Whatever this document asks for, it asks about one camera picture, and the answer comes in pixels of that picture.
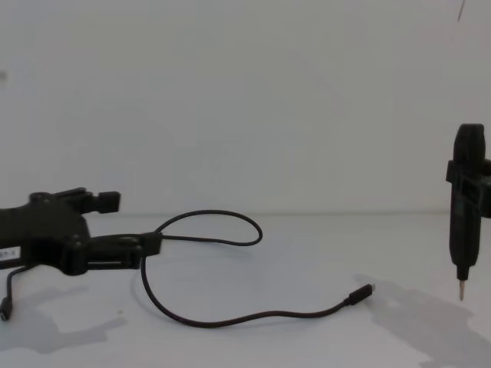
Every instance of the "white backdrop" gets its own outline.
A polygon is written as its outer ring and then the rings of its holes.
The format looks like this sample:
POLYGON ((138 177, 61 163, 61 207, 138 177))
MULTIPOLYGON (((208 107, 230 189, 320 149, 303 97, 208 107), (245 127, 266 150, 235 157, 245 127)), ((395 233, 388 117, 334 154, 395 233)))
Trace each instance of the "white backdrop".
POLYGON ((491 2, 460 3, 1 0, 0 207, 444 210, 457 127, 491 129, 491 2))

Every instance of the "sticker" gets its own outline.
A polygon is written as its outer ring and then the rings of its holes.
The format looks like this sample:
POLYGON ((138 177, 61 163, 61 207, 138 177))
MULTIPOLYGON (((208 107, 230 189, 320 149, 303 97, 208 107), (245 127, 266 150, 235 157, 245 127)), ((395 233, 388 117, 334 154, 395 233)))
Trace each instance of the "sticker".
POLYGON ((21 257, 21 247, 0 249, 0 261, 10 261, 21 257))

